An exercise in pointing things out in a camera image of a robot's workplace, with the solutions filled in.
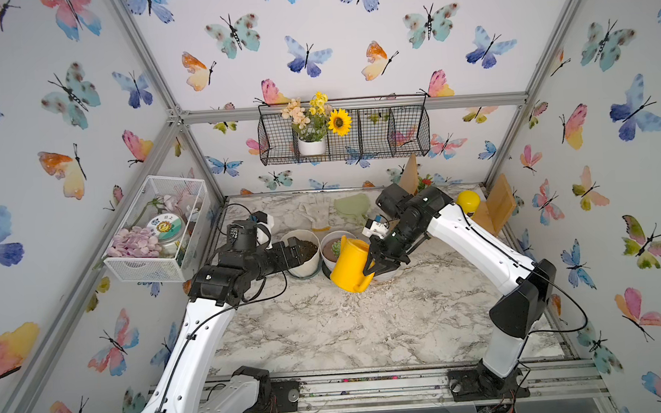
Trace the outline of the yellow plastic watering can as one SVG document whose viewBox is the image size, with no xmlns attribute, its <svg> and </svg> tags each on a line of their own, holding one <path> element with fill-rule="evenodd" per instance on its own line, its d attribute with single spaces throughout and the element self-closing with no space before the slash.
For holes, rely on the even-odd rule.
<svg viewBox="0 0 661 413">
<path fill-rule="evenodd" d="M 343 236 L 340 256 L 330 280 L 348 293 L 363 293 L 370 286 L 374 273 L 364 274 L 368 262 L 369 245 L 358 239 Z"/>
</svg>

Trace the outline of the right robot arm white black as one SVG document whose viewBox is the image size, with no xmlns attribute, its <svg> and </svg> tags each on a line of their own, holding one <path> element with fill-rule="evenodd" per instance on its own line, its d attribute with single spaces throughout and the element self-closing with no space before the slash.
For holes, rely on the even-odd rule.
<svg viewBox="0 0 661 413">
<path fill-rule="evenodd" d="M 456 401 L 525 398 L 527 393 L 517 381 L 518 361 L 534 323 L 545 311 L 556 267 L 506 246 L 435 187 L 412 195 L 392 184 L 381 192 L 376 205 L 397 224 L 370 234 L 365 275 L 393 272 L 409 263 L 411 253 L 424 241 L 437 238 L 477 267 L 501 293 L 489 311 L 494 329 L 487 352 L 475 367 L 449 378 L 459 389 L 454 393 Z"/>
</svg>

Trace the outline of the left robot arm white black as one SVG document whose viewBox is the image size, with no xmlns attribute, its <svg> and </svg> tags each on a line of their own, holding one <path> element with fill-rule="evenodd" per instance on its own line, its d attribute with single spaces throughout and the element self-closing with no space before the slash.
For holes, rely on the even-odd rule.
<svg viewBox="0 0 661 413">
<path fill-rule="evenodd" d="M 247 298 L 252 283 L 285 274 L 305 262 L 300 242 L 275 242 L 271 215 L 254 212 L 227 227 L 227 242 L 192 279 L 178 340 L 159 384 L 140 413 L 245 413 L 274 410 L 268 371 L 242 366 L 222 389 L 202 397 L 218 344 L 239 308 L 260 304 Z"/>
</svg>

